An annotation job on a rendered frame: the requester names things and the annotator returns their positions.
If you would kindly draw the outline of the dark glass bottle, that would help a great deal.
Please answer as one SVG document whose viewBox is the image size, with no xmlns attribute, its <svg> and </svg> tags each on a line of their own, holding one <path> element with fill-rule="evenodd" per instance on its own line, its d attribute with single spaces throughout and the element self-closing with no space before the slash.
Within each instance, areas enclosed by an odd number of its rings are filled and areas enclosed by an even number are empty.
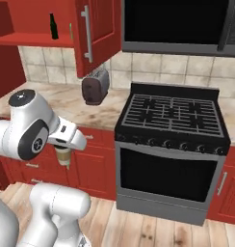
<svg viewBox="0 0 235 247">
<path fill-rule="evenodd" d="M 57 40 L 59 38 L 57 24 L 55 22 L 53 13 L 50 13 L 49 15 L 51 36 L 53 40 Z"/>
</svg>

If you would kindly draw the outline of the black and grey stove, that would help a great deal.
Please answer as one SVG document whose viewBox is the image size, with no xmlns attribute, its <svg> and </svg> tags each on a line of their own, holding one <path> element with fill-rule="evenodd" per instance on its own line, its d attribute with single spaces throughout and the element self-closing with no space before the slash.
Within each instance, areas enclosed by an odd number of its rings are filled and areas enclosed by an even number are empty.
<svg viewBox="0 0 235 247">
<path fill-rule="evenodd" d="M 200 152 L 204 145 L 208 154 L 216 154 L 223 147 L 224 155 L 230 148 L 230 138 L 218 104 L 219 90 L 192 86 L 133 82 L 130 94 L 115 127 L 115 142 L 125 136 L 123 143 L 132 143 L 133 136 L 140 138 L 138 145 L 147 145 L 155 138 L 153 147 L 181 150 L 183 143 L 188 151 Z"/>
</svg>

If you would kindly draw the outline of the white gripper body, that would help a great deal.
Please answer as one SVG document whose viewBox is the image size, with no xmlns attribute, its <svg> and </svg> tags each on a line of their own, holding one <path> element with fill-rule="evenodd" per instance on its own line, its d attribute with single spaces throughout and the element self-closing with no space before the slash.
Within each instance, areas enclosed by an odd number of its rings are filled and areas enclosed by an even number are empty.
<svg viewBox="0 0 235 247">
<path fill-rule="evenodd" d="M 79 151 L 83 151 L 87 145 L 87 139 L 79 129 L 69 129 L 68 127 L 64 132 L 58 130 L 50 134 L 47 142 L 52 145 Z"/>
</svg>

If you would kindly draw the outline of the tan cup with white lid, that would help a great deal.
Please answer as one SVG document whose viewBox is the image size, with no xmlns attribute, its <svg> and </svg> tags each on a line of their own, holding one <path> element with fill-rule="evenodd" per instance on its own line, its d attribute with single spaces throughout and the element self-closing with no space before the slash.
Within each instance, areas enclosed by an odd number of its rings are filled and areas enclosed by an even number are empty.
<svg viewBox="0 0 235 247">
<path fill-rule="evenodd" d="M 71 149 L 61 146 L 55 146 L 55 151 L 59 164 L 61 166 L 66 166 L 67 168 L 69 168 L 71 162 Z"/>
</svg>

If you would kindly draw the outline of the black and grey microwave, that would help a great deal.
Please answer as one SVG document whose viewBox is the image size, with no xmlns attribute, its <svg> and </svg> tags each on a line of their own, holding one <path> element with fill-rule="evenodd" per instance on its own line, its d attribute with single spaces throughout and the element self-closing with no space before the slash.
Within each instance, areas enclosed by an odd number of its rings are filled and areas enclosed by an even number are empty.
<svg viewBox="0 0 235 247">
<path fill-rule="evenodd" d="M 224 50 L 217 50 L 227 7 L 228 0 L 121 0 L 121 48 L 235 58 L 235 14 Z"/>
</svg>

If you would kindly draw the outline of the open red wall cabinet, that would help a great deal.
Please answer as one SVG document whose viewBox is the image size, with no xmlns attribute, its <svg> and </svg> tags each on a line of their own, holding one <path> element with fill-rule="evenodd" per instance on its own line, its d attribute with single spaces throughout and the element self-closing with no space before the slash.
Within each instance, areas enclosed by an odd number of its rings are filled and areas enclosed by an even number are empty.
<svg viewBox="0 0 235 247">
<path fill-rule="evenodd" d="M 70 8 L 73 0 L 0 0 L 0 44 L 72 47 Z M 59 38 L 50 31 L 53 13 Z"/>
</svg>

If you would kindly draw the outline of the red wall cabinet door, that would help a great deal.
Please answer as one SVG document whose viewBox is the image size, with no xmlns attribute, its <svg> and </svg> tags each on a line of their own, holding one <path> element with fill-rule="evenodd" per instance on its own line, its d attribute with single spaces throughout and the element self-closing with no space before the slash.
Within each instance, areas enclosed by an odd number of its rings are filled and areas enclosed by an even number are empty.
<svg viewBox="0 0 235 247">
<path fill-rule="evenodd" d="M 72 8 L 73 42 L 77 76 L 84 77 L 120 51 L 121 0 L 74 0 Z M 81 16 L 89 6 L 92 62 L 88 52 L 86 23 Z"/>
</svg>

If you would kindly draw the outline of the red base cabinet door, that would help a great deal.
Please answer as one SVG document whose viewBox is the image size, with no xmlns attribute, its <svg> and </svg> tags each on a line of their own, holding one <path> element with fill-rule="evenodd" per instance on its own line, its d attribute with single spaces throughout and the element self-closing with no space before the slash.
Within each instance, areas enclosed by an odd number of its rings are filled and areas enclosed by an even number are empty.
<svg viewBox="0 0 235 247">
<path fill-rule="evenodd" d="M 116 199 L 115 151 L 94 148 L 90 153 L 75 153 L 77 187 L 91 196 Z"/>
<path fill-rule="evenodd" d="M 217 195 L 223 172 L 227 178 L 220 196 Z M 231 147 L 225 159 L 216 192 L 208 210 L 207 218 L 224 223 L 235 224 L 235 147 Z"/>
</svg>

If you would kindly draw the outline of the silver and brown toaster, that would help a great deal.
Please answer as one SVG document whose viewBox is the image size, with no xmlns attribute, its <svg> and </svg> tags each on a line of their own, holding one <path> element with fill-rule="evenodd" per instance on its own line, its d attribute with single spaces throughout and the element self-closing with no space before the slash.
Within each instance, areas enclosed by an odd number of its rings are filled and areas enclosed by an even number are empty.
<svg viewBox="0 0 235 247">
<path fill-rule="evenodd" d="M 82 80 L 82 96 L 87 105 L 99 105 L 108 94 L 109 73 L 106 69 L 93 71 Z"/>
</svg>

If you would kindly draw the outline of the grey oven door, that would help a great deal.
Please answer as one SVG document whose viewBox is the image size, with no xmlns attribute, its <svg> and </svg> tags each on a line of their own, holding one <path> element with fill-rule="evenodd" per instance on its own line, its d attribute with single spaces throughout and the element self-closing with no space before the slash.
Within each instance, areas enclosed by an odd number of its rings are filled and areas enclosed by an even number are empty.
<svg viewBox="0 0 235 247">
<path fill-rule="evenodd" d="M 117 208 L 201 226 L 224 162 L 116 150 Z"/>
</svg>

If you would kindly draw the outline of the red drawer front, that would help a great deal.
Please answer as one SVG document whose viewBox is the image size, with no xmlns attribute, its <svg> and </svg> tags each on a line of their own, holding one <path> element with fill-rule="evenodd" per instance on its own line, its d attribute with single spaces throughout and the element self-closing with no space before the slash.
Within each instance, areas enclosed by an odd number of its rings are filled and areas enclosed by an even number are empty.
<svg viewBox="0 0 235 247">
<path fill-rule="evenodd" d="M 88 147 L 113 149 L 115 147 L 115 134 L 110 130 L 96 129 L 80 126 L 79 129 L 84 135 L 93 135 L 94 139 L 87 139 Z"/>
<path fill-rule="evenodd" d="M 39 164 L 39 168 L 27 167 L 26 163 Z M 50 144 L 47 144 L 43 151 L 34 159 L 21 161 L 21 167 L 58 175 L 66 173 L 66 167 L 59 164 L 55 148 Z"/>
<path fill-rule="evenodd" d="M 13 179 L 15 181 L 19 181 L 23 183 L 34 184 L 31 182 L 31 178 L 42 180 L 43 182 L 49 182 L 49 183 L 55 183 L 55 184 L 68 186 L 66 175 L 58 176 L 58 175 L 52 175 L 48 173 L 45 173 L 45 174 L 21 173 L 15 176 Z"/>
</svg>

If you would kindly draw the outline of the red tall cabinet side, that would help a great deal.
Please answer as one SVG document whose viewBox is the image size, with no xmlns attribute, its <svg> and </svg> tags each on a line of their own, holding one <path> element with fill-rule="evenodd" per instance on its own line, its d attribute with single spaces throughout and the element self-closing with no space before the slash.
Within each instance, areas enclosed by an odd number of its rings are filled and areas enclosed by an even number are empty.
<svg viewBox="0 0 235 247">
<path fill-rule="evenodd" d="M 26 82 L 16 46 L 0 45 L 0 98 Z"/>
</svg>

